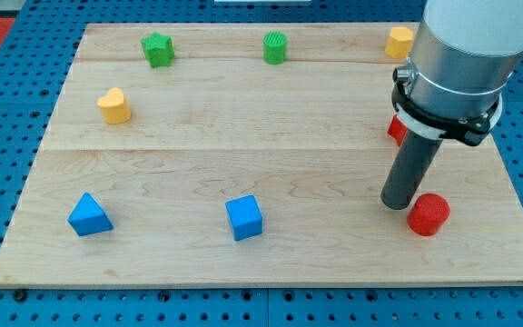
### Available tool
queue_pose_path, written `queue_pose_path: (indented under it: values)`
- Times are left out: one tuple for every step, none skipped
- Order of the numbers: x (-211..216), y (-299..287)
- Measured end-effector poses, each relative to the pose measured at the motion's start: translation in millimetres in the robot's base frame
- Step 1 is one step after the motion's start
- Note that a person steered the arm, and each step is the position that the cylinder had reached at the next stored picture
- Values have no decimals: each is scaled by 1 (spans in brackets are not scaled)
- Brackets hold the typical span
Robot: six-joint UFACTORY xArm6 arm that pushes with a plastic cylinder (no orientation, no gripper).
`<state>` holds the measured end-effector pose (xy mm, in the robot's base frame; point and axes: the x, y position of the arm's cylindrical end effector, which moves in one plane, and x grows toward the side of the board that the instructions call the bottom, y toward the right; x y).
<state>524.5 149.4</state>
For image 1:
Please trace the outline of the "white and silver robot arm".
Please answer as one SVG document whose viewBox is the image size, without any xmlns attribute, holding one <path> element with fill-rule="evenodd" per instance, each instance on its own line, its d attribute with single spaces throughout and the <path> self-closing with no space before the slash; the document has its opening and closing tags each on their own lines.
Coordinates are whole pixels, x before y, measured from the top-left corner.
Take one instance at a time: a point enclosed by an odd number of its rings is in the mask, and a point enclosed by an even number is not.
<svg viewBox="0 0 523 327">
<path fill-rule="evenodd" d="M 407 136 L 479 145 L 523 56 L 523 0 L 429 0 L 391 102 Z"/>
</svg>

